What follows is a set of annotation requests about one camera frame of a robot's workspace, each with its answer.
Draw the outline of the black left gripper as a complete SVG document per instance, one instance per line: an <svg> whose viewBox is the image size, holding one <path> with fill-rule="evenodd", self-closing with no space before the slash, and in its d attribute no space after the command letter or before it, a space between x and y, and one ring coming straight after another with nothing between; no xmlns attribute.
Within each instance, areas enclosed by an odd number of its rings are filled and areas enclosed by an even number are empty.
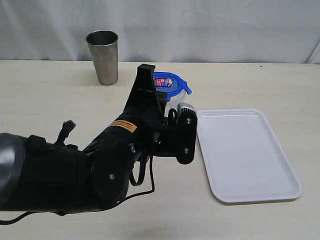
<svg viewBox="0 0 320 240"><path fill-rule="evenodd" d="M123 111L141 120L151 133L154 156L175 157L182 165L190 164L195 155L198 118L178 119L178 111L173 108L165 116L167 94L155 88L155 68L145 63L137 67Z"/></svg>

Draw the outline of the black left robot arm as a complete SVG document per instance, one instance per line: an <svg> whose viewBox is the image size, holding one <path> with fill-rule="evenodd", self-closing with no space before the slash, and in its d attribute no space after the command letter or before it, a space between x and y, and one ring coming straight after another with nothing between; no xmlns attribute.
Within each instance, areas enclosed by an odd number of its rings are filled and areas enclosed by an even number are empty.
<svg viewBox="0 0 320 240"><path fill-rule="evenodd" d="M154 81L155 66L141 64L123 112L83 150L65 144L75 128L65 121L57 140L0 135L0 209L67 214L102 212L129 199L129 186L143 183L153 157L182 165L195 155L197 114L181 102L166 111L166 92Z"/></svg>

